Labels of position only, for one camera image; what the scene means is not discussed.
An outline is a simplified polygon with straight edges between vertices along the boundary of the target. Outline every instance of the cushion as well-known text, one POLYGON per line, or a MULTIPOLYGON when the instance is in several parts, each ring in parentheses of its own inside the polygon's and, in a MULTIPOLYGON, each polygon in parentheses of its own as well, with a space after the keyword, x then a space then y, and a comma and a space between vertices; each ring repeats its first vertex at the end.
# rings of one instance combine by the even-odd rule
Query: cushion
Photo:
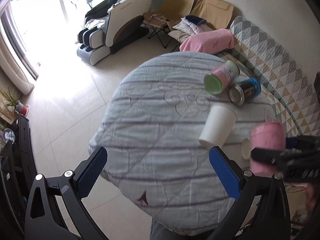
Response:
POLYGON ((213 31, 213 29, 211 29, 209 26, 207 26, 206 24, 201 24, 201 25, 195 25, 192 22, 189 22, 188 20, 186 20, 185 18, 181 19, 183 22, 185 22, 188 26, 190 26, 190 28, 194 31, 195 34, 199 34, 199 33, 204 33, 204 32, 210 32, 213 31))
POLYGON ((206 24, 201 24, 200 26, 197 26, 197 25, 194 26, 194 24, 192 24, 192 25, 193 26, 191 26, 191 29, 195 32, 195 34, 213 31, 213 29, 211 29, 206 24))
POLYGON ((148 26, 162 29, 168 24, 169 20, 163 15, 156 14, 145 19, 143 22, 148 26))
POLYGON ((172 38, 174 38, 175 40, 177 40, 178 42, 180 42, 181 44, 188 38, 190 37, 190 35, 182 32, 182 31, 178 31, 178 30, 174 30, 172 32, 169 32, 168 35, 172 38))
POLYGON ((195 32, 191 29, 191 27, 186 24, 186 22, 181 21, 176 26, 173 27, 176 30, 182 31, 190 36, 195 35, 195 32))

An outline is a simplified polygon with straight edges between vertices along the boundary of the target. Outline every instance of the hand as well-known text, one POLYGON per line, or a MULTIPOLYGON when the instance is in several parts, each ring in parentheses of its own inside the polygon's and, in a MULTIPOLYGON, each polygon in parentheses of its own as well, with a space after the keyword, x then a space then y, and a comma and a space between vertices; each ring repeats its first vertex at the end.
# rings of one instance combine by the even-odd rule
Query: hand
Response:
POLYGON ((314 210, 316 207, 317 199, 319 193, 315 194, 315 187, 313 184, 309 183, 306 190, 306 209, 314 210))

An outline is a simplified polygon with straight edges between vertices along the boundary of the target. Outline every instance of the pink and green can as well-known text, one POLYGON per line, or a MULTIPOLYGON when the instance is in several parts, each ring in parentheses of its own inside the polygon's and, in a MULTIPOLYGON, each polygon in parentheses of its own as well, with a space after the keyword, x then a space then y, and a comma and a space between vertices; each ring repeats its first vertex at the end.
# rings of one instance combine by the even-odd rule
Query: pink and green can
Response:
POLYGON ((205 75, 205 89, 212 95, 218 95, 222 93, 239 74, 240 69, 238 65, 232 60, 228 60, 212 70, 211 73, 205 75))

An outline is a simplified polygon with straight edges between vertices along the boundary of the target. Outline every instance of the chair leg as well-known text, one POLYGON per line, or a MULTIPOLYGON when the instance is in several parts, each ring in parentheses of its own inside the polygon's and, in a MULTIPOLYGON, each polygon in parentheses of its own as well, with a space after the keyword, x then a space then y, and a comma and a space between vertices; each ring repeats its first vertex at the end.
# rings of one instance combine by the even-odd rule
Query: chair leg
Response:
POLYGON ((159 33, 160 31, 155 32, 155 34, 157 35, 157 37, 158 37, 159 41, 161 42, 162 47, 164 47, 164 49, 166 49, 166 48, 167 48, 167 46, 165 46, 165 45, 163 44, 163 42, 161 41, 161 39, 160 39, 160 37, 159 37, 159 35, 158 35, 158 33, 159 33))
POLYGON ((152 29, 153 29, 153 32, 152 32, 152 33, 150 34, 150 36, 148 37, 148 40, 150 40, 150 39, 154 36, 154 33, 155 33, 155 31, 156 31, 155 28, 152 27, 152 29))
POLYGON ((168 45, 170 44, 170 42, 173 40, 173 38, 171 38, 171 40, 168 42, 168 44, 165 46, 165 49, 168 47, 168 45))
POLYGON ((171 52, 174 52, 179 45, 180 45, 180 42, 178 42, 177 46, 175 46, 171 52))
POLYGON ((161 38, 159 37, 158 33, 163 31, 164 33, 169 33, 170 31, 166 31, 165 28, 161 28, 159 31, 157 31, 157 28, 152 27, 153 32, 151 33, 151 35, 148 37, 148 39, 150 40, 153 36, 157 36, 159 41, 161 42, 162 47, 164 47, 164 49, 166 49, 168 47, 168 45, 170 44, 170 42, 173 40, 173 38, 171 38, 171 40, 168 42, 167 45, 164 45, 161 38))

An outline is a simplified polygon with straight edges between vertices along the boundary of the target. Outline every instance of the folding chair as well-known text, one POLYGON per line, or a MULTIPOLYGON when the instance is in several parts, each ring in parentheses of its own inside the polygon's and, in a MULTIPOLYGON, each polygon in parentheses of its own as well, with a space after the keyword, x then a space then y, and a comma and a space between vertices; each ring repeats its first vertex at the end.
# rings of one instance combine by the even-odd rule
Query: folding chair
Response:
MULTIPOLYGON (((211 29, 219 30, 228 27, 233 9, 234 5, 224 0, 199 0, 190 14, 207 20, 206 24, 211 29)), ((167 26, 171 31, 174 31, 173 27, 180 22, 181 19, 176 22, 169 22, 167 26)))
POLYGON ((157 36, 162 46, 166 49, 173 38, 170 39, 168 44, 164 45, 158 35, 159 32, 169 33, 170 29, 168 23, 176 22, 188 15, 195 2, 197 2, 197 0, 165 0, 158 10, 143 14, 144 23, 153 29, 153 32, 148 39, 157 36))

